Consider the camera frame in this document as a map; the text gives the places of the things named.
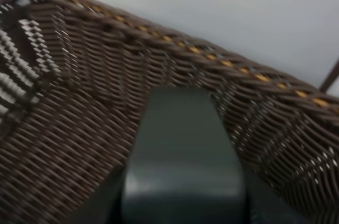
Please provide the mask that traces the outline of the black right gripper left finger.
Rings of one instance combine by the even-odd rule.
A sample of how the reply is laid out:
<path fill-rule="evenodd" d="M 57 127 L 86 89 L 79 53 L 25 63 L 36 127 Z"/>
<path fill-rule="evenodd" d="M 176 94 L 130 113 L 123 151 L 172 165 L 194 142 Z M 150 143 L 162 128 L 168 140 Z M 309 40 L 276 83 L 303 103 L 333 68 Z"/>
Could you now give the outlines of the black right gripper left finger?
<path fill-rule="evenodd" d="M 124 167 L 115 168 L 79 211 L 79 223 L 121 223 Z"/>

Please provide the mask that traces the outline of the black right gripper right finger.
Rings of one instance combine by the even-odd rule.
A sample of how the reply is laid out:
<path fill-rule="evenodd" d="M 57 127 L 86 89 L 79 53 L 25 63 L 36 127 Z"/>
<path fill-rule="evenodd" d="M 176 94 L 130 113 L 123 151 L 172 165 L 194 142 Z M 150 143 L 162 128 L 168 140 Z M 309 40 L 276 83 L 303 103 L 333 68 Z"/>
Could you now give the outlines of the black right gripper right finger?
<path fill-rule="evenodd" d="M 293 212 L 259 177 L 245 171 L 249 197 L 249 223 L 294 223 Z"/>

